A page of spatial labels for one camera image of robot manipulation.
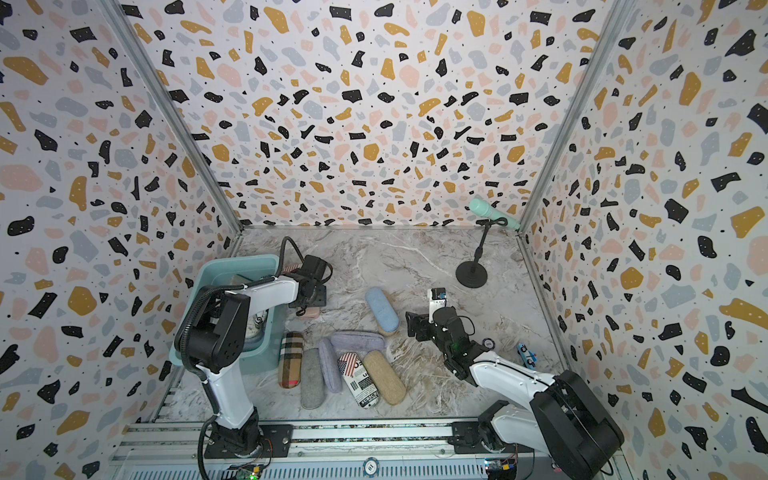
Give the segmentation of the pink glasses case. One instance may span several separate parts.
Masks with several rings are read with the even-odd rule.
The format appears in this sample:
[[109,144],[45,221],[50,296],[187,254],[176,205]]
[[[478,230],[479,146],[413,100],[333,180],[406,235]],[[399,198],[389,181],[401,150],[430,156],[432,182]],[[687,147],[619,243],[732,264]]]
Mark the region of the pink glasses case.
[[302,315],[300,315],[300,318],[303,319],[314,319],[320,316],[320,308],[319,307],[310,307],[306,309]]

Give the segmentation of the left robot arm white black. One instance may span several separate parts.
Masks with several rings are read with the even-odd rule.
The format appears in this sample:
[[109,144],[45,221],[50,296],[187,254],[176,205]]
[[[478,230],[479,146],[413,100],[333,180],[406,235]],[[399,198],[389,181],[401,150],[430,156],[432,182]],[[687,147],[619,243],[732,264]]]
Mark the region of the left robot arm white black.
[[300,267],[228,285],[204,286],[194,296],[174,340],[183,367],[196,375],[213,409],[217,426],[235,432],[256,431],[256,407],[248,399],[239,357],[248,320],[279,306],[303,312],[325,304],[331,264],[306,256]]

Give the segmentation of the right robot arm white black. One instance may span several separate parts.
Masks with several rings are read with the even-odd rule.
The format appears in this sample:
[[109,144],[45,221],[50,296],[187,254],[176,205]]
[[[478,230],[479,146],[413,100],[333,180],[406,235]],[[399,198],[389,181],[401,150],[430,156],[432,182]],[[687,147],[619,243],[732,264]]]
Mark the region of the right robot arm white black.
[[502,453],[524,446],[549,456],[571,479],[591,479],[610,465],[624,435],[578,374],[540,373],[508,361],[472,340],[453,307],[406,314],[407,333],[430,341],[456,378],[503,398],[473,422],[452,425],[458,453]]

